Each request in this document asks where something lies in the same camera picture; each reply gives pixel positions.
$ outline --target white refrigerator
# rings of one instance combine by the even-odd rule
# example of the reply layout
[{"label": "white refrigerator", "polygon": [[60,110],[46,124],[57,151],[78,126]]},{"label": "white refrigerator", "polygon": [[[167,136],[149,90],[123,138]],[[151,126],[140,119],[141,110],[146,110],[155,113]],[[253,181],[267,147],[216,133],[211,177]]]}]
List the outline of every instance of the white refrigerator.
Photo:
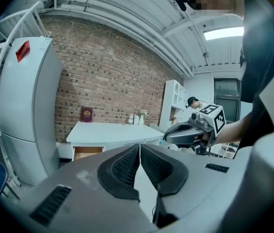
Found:
[{"label": "white refrigerator", "polygon": [[[16,51],[29,40],[18,62]],[[0,78],[1,142],[20,181],[36,185],[59,168],[55,140],[55,99],[63,63],[51,38],[13,42]]]}]

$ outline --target window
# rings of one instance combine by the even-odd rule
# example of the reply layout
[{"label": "window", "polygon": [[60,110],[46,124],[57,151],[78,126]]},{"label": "window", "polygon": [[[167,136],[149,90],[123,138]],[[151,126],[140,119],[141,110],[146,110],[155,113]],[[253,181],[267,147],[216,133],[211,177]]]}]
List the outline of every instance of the window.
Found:
[{"label": "window", "polygon": [[240,81],[237,79],[214,79],[214,103],[223,106],[227,123],[240,117]]}]

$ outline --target red book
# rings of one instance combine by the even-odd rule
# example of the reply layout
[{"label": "red book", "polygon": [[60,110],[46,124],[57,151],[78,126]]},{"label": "red book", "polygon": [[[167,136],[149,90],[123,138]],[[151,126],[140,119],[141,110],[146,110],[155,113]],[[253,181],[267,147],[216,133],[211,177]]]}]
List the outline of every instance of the red book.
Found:
[{"label": "red book", "polygon": [[81,122],[92,122],[92,121],[93,121],[93,108],[82,107]]}]

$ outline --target white table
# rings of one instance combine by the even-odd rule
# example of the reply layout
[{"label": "white table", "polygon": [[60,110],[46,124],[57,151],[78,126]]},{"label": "white table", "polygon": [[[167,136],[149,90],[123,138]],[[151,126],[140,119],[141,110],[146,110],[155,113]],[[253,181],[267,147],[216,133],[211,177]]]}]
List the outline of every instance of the white table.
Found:
[{"label": "white table", "polygon": [[159,145],[163,136],[163,133],[146,125],[77,122],[67,142],[71,144],[74,156],[75,147],[102,147],[103,151],[107,151],[135,143]]}]

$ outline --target white cabinet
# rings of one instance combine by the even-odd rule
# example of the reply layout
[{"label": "white cabinet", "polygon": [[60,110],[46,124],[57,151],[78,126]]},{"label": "white cabinet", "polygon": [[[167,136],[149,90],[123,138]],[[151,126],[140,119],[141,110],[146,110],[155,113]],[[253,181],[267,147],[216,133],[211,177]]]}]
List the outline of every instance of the white cabinet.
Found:
[{"label": "white cabinet", "polygon": [[166,131],[172,126],[170,118],[180,117],[185,109],[187,91],[176,80],[166,81],[165,94],[162,104],[160,128]]}]

